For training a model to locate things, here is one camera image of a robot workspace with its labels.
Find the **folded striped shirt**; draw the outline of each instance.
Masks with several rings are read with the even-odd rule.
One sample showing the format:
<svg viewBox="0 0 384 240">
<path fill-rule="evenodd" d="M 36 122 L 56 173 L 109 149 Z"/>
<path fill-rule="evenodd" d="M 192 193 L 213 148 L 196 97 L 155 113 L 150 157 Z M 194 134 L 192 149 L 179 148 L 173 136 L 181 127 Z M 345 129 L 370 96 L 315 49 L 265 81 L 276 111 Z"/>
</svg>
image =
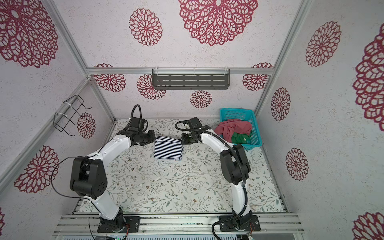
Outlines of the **folded striped shirt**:
<svg viewBox="0 0 384 240">
<path fill-rule="evenodd" d="M 156 136 L 154 158 L 181 160 L 184 145 L 181 139 Z"/>
</svg>

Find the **clothing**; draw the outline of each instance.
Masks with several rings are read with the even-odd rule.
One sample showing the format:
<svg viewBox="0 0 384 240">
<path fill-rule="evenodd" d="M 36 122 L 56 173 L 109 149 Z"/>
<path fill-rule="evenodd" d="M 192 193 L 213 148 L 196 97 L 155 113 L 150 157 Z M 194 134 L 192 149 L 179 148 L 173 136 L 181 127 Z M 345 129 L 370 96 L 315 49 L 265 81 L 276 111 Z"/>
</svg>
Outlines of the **clothing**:
<svg viewBox="0 0 384 240">
<path fill-rule="evenodd" d="M 252 125 L 248 121 L 241 121 L 240 119 L 228 119 L 221 122 L 215 129 L 215 133 L 223 135 L 227 142 L 232 142 L 232 135 L 234 132 L 240 134 L 251 134 Z"/>
<path fill-rule="evenodd" d="M 181 144 L 181 139 L 156 136 L 153 157 L 180 161 L 183 155 L 183 150 L 184 145 Z"/>
<path fill-rule="evenodd" d="M 251 144 L 251 136 L 234 132 L 232 135 L 232 143 Z"/>
</svg>

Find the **red wire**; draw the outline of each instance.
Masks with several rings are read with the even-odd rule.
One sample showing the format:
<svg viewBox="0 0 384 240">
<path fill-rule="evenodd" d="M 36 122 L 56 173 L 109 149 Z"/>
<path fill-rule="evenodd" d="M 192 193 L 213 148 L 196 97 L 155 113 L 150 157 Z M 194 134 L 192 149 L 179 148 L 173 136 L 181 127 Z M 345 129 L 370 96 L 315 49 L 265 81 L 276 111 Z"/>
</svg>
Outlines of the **red wire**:
<svg viewBox="0 0 384 240">
<path fill-rule="evenodd" d="M 126 224 L 126 226 L 127 226 L 128 228 L 127 228 L 127 233 L 125 234 L 125 237 L 124 237 L 124 239 L 127 239 L 127 236 L 128 236 L 128 231 L 129 231 L 129 228 L 130 228 L 129 224 Z"/>
<path fill-rule="evenodd" d="M 251 233 L 255 230 L 255 225 L 253 225 L 253 230 L 252 230 L 252 226 L 251 226 L 251 224 L 253 225 L 253 223 L 249 223 L 249 226 L 250 226 L 250 228 L 251 228 Z"/>
</svg>

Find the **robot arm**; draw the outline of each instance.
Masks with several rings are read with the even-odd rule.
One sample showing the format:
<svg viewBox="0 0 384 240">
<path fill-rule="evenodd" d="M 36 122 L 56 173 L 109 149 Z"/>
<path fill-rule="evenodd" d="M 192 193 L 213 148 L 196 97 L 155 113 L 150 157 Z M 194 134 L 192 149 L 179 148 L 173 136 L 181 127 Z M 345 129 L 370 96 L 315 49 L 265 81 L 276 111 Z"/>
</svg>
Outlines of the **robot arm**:
<svg viewBox="0 0 384 240">
<path fill-rule="evenodd" d="M 113 161 L 118 154 L 132 145 L 147 145 L 155 141 L 155 132 L 145 132 L 147 121 L 131 116 L 127 126 L 107 142 L 101 149 L 86 157 L 77 157 L 73 161 L 70 189 L 89 201 L 100 212 L 100 226 L 106 232 L 121 232 L 125 230 L 125 219 L 122 209 L 111 199 L 106 191 L 108 181 L 105 167 Z"/>
<path fill-rule="evenodd" d="M 183 121 L 183 123 L 188 125 L 190 130 L 187 131 L 191 132 L 189 134 L 182 134 L 183 144 L 193 144 L 200 141 L 210 146 L 220 155 L 223 176 L 231 185 L 233 198 L 232 213 L 233 215 L 237 215 L 244 208 L 246 195 L 243 190 L 243 180 L 246 182 L 248 173 L 250 172 L 250 165 L 247 156 L 245 155 L 243 146 L 241 144 L 234 145 L 225 141 L 220 136 L 215 134 L 209 126 L 202 126 L 197 117 Z M 236 161 L 233 153 L 237 155 L 239 161 Z M 244 229 L 249 225 L 251 218 L 252 211 L 250 210 L 250 206 L 247 205 L 245 211 L 236 219 L 234 225 L 237 229 Z"/>
</svg>

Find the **red mandala pattern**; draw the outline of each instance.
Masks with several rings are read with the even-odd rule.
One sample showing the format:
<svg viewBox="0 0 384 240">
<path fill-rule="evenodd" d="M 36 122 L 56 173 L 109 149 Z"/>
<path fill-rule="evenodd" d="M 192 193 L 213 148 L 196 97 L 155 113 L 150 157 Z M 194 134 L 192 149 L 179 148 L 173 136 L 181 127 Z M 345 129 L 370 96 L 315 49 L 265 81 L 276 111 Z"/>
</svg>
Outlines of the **red mandala pattern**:
<svg viewBox="0 0 384 240">
<path fill-rule="evenodd" d="M 158 17 L 148 9 L 137 9 L 129 19 L 133 37 L 145 46 L 153 46 L 160 41 L 163 29 Z"/>
<path fill-rule="evenodd" d="M 205 108 L 212 102 L 212 95 L 204 90 L 198 90 L 191 95 L 192 105 L 197 108 Z"/>
<path fill-rule="evenodd" d="M 54 168 L 58 164 L 57 153 L 50 146 L 43 146 L 24 169 L 25 172 L 16 179 L 14 186 L 26 193 L 41 191 L 51 184 L 51 176 L 52 180 L 55 179 L 57 169 Z"/>
<path fill-rule="evenodd" d="M 276 121 L 283 120 L 291 107 L 290 95 L 285 88 L 279 88 L 273 94 L 271 101 L 271 113 Z"/>
<path fill-rule="evenodd" d="M 56 57 L 58 35 L 38 0 L 0 1 L 0 52 L 23 67 L 49 65 Z"/>
<path fill-rule="evenodd" d="M 254 65 L 253 68 L 273 68 L 273 65 L 270 63 L 259 63 Z M 243 85 L 248 90 L 257 91 L 264 88 L 267 80 L 267 74 L 246 74 L 243 76 Z"/>
<path fill-rule="evenodd" d="M 384 131 L 384 24 L 380 33 L 364 49 L 365 55 L 356 66 L 356 104 L 364 109 L 364 117 L 373 119 Z"/>
<path fill-rule="evenodd" d="M 90 138 L 95 133 L 96 124 L 95 119 L 89 113 L 80 115 L 77 121 L 77 129 L 83 138 Z"/>
<path fill-rule="evenodd" d="M 305 54 L 308 65 L 317 67 L 327 62 L 340 42 L 340 25 L 330 21 L 317 29 L 308 43 Z"/>
<path fill-rule="evenodd" d="M 150 74 L 140 76 L 136 84 L 140 94 L 148 99 L 155 100 L 162 98 L 167 92 L 166 90 L 157 90 L 153 88 L 152 75 Z"/>
<path fill-rule="evenodd" d="M 114 68 L 109 64 L 97 64 L 96 68 Z M 93 75 L 98 85 L 110 92 L 120 92 L 125 88 L 125 78 L 123 74 L 95 74 Z"/>
<path fill-rule="evenodd" d="M 1 207 L 0 207 L 0 236 L 1 236 L 1 231 L 3 230 L 3 227 L 5 225 L 4 216 L 5 215 L 1 212 Z"/>
<path fill-rule="evenodd" d="M 287 153 L 285 165 L 289 174 L 296 180 L 303 180 L 308 174 L 308 161 L 304 153 L 297 148 L 292 148 Z"/>
<path fill-rule="evenodd" d="M 359 218 L 353 223 L 354 240 L 384 239 L 384 216 L 381 213 L 371 214 L 366 212 L 364 215 L 359 215 Z"/>
<path fill-rule="evenodd" d="M 184 28 L 200 43 L 223 45 L 252 21 L 257 0 L 179 0 Z"/>
</svg>

